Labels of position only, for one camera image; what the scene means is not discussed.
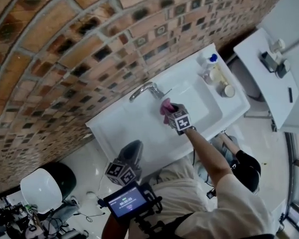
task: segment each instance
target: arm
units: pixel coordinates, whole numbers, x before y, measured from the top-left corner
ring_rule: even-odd
[[[119,224],[112,214],[110,214],[108,221],[102,232],[102,239],[124,239],[129,229],[129,225]]]
[[[240,151],[240,148],[236,146],[236,144],[233,143],[233,141],[224,133],[219,134],[220,139],[222,139],[226,145],[226,147],[234,154],[236,155],[238,151]]]
[[[199,160],[204,165],[215,187],[223,176],[232,174],[228,162],[223,155],[206,141],[204,137],[191,128],[186,129],[184,132],[196,150]]]

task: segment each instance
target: brick wall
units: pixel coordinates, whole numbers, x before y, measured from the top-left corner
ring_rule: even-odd
[[[228,44],[277,1],[0,0],[0,192],[83,145],[104,108]]]

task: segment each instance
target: glove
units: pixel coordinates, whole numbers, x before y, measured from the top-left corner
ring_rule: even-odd
[[[184,105],[174,104],[170,99],[165,99],[160,106],[160,114],[164,115],[164,124],[168,124],[175,129],[178,134],[182,134],[184,129],[192,127],[190,116]]]

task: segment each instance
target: chrome faucet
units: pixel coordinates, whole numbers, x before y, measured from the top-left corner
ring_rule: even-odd
[[[158,89],[156,83],[147,82],[131,95],[130,102],[132,103],[135,98],[137,98],[141,93],[143,93],[147,89],[153,94],[153,96],[156,99],[162,99],[165,96],[165,94]]]

